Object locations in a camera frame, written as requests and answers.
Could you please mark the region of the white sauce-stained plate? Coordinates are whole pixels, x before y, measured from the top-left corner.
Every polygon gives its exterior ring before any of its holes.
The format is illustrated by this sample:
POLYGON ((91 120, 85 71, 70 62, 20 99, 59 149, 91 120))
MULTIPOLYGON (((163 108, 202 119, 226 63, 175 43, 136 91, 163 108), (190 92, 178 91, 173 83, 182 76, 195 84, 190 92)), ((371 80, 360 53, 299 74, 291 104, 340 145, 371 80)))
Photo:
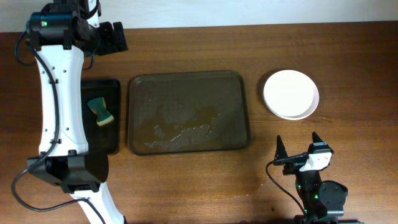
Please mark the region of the white sauce-stained plate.
POLYGON ((284 96, 319 93, 315 82, 306 74, 296 70, 280 70, 273 73, 265 82, 262 95, 284 96))

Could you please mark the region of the yellow green scrub sponge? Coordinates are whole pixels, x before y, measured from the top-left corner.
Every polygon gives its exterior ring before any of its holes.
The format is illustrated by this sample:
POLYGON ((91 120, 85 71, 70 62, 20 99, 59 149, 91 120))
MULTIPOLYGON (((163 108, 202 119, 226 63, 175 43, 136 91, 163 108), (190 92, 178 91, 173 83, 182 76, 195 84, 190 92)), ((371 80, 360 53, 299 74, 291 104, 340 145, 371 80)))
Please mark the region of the yellow green scrub sponge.
POLYGON ((114 116, 108 111, 103 97, 93 98, 87 105, 96 115, 96 124, 98 126, 102 127, 114 121, 114 116))

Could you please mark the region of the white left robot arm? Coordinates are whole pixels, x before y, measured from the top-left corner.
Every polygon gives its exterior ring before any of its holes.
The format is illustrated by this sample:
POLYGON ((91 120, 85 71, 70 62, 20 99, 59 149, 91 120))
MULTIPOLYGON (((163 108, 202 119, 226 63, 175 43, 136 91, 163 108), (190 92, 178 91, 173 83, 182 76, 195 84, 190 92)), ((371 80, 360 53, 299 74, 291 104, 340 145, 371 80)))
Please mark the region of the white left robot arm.
POLYGON ((84 59, 127 50, 122 24, 100 16, 99 1, 54 1, 27 22, 23 39, 39 68, 43 114, 39 155, 27 171, 70 194, 91 223, 125 223, 106 183, 108 155, 89 149, 83 129, 84 59))

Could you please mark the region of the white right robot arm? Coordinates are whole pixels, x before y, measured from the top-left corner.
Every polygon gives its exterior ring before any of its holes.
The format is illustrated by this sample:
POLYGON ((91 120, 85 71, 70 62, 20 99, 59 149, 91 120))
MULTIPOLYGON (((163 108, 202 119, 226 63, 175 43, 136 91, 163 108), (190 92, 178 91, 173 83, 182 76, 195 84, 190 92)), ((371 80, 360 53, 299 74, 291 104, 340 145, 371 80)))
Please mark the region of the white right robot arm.
POLYGON ((348 189, 332 180, 322 181, 320 177, 320 172, 330 165, 334 150, 315 132, 308 151, 296 156, 287 154, 280 136, 276 142, 272 165, 283 166, 284 175, 295 176, 295 188, 302 201, 303 215, 295 216, 294 222, 338 223, 339 217, 344 215, 348 189))

